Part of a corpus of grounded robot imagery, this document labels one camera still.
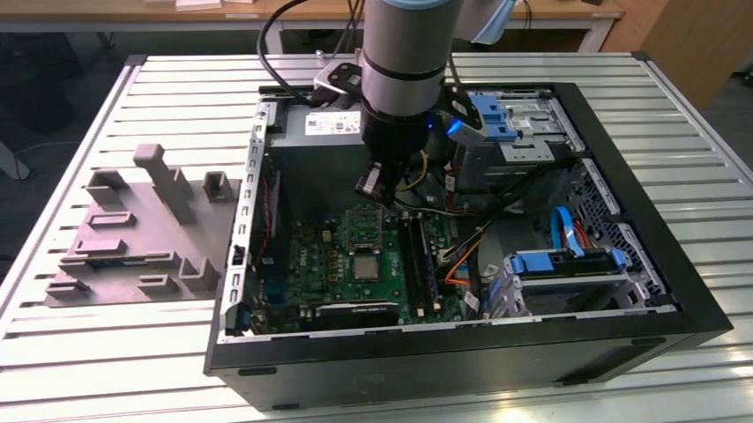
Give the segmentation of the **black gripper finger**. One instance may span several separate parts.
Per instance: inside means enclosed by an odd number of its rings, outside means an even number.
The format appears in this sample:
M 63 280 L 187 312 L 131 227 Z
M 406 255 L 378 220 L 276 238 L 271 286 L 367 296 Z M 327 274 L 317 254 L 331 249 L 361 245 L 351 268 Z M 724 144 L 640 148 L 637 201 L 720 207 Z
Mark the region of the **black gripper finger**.
M 371 162 L 369 172 L 357 183 L 355 192 L 375 203 L 393 204 L 406 166 L 406 161 Z

